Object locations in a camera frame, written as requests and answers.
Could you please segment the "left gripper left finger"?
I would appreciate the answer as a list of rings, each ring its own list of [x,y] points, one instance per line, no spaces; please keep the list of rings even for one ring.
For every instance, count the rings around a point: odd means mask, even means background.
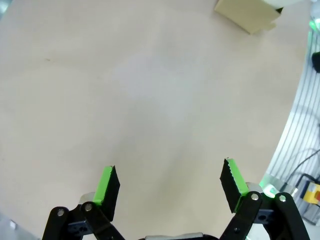
[[[54,207],[49,214],[43,240],[81,240],[93,234],[97,240],[123,240],[112,224],[120,182],[114,166],[104,168],[93,200],[69,210]]]

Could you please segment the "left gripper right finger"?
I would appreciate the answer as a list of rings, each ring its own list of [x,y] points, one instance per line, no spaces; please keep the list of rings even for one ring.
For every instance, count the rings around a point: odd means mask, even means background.
[[[263,225],[271,240],[308,240],[309,234],[294,202],[287,192],[274,197],[262,189],[251,190],[235,160],[226,158],[220,181],[233,218],[221,240],[245,240],[253,224]]]

